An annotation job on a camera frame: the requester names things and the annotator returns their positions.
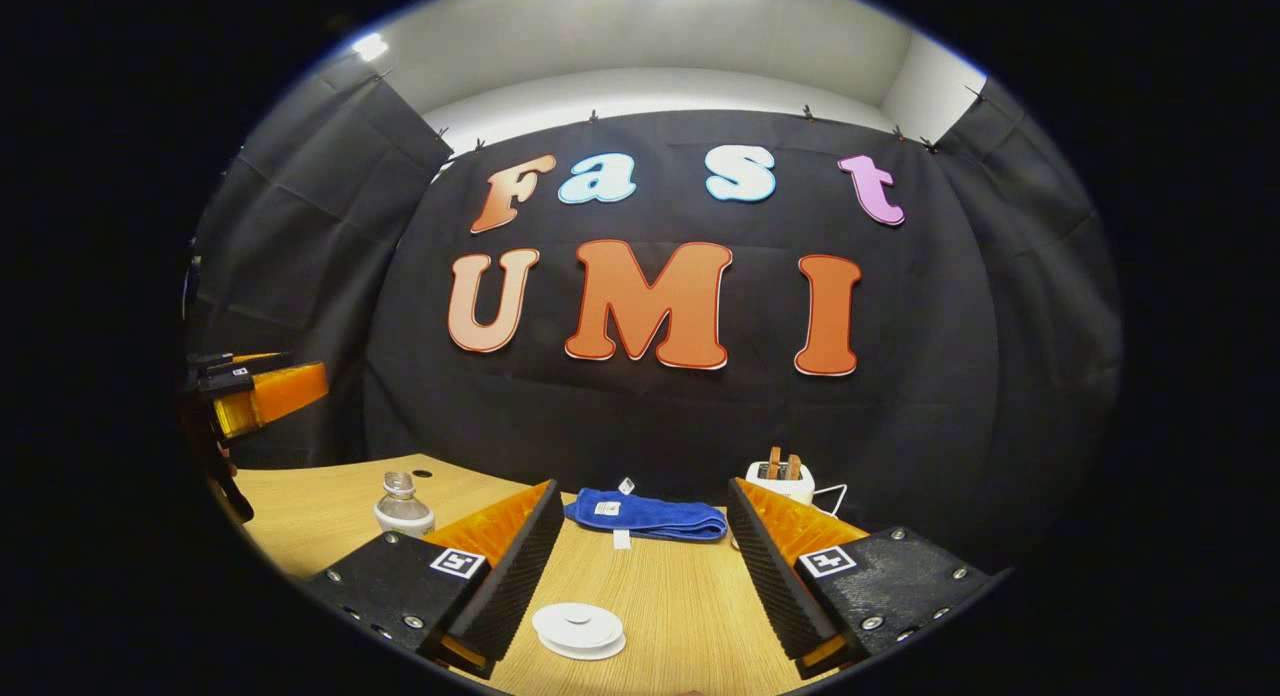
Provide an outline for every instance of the light blue letter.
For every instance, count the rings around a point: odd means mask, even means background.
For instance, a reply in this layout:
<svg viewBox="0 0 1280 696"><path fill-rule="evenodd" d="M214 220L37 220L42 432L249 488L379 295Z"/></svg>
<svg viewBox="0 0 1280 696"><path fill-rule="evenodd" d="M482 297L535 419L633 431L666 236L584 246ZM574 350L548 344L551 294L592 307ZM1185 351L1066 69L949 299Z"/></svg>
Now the light blue letter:
<svg viewBox="0 0 1280 696"><path fill-rule="evenodd" d="M586 203L589 200L612 203L625 200L636 189L631 182L631 169L635 166L635 159L627 154L585 157L573 164L572 173L576 173L576 177L571 177L561 186L561 200L564 203Z"/></svg>
<svg viewBox="0 0 1280 696"><path fill-rule="evenodd" d="M707 152L707 168L716 173L707 189L722 201L767 200L777 186L769 171L773 154L760 146L716 146Z"/></svg>

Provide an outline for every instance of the white coaster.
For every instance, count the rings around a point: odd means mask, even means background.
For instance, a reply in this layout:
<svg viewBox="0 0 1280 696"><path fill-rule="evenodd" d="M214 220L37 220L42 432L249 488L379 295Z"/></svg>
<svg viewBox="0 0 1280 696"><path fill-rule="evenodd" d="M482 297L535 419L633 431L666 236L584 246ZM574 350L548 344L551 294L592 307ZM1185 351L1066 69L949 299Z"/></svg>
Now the white coaster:
<svg viewBox="0 0 1280 696"><path fill-rule="evenodd" d="M590 604L552 604L534 614L534 631L552 651L571 659L607 659L622 650L622 621Z"/></svg>

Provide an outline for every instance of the wooden table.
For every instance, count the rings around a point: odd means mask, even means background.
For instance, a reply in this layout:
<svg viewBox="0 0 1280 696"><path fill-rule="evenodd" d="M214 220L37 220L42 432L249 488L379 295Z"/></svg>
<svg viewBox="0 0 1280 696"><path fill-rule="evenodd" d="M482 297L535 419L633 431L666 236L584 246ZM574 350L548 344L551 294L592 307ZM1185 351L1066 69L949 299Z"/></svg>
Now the wooden table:
<svg viewBox="0 0 1280 696"><path fill-rule="evenodd" d="M419 499L434 509L436 528L527 486L430 455L328 468L242 470L236 481L256 512L244 525L250 536L280 569L310 577L379 534L372 509L383 496L383 475L415 470L433 473L413 477L413 484ZM562 498L571 503L575 495ZM602 661L549 651L530 619L535 610L562 601L612 610L622 619L626 649ZM612 534L564 519L511 649L485 683L521 696L685 691L750 696L813 681L801 681L783 655L728 536L713 544L632 539L630 550L614 550Z"/></svg>

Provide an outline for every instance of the blue towel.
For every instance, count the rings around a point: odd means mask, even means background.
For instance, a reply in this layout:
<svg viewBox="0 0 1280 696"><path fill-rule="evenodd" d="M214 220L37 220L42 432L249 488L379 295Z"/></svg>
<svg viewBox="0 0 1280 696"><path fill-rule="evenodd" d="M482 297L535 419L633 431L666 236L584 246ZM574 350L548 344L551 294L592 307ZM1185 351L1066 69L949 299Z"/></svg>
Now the blue towel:
<svg viewBox="0 0 1280 696"><path fill-rule="evenodd" d="M714 541L728 531L724 514L708 504L668 504L594 487L582 487L577 500L564 505L564 517L591 528L627 528L637 537L672 541Z"/></svg>

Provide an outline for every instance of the ceiling light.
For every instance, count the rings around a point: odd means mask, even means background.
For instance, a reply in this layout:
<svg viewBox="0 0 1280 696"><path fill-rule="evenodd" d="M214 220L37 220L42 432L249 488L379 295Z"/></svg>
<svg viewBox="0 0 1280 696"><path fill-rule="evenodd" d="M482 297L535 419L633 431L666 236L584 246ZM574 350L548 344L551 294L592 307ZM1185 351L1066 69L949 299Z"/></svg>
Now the ceiling light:
<svg viewBox="0 0 1280 696"><path fill-rule="evenodd" d="M388 46L383 42L380 35L367 35L351 46L351 50L360 54L360 58L365 59L365 61L374 61L375 58L387 52L387 49Z"/></svg>

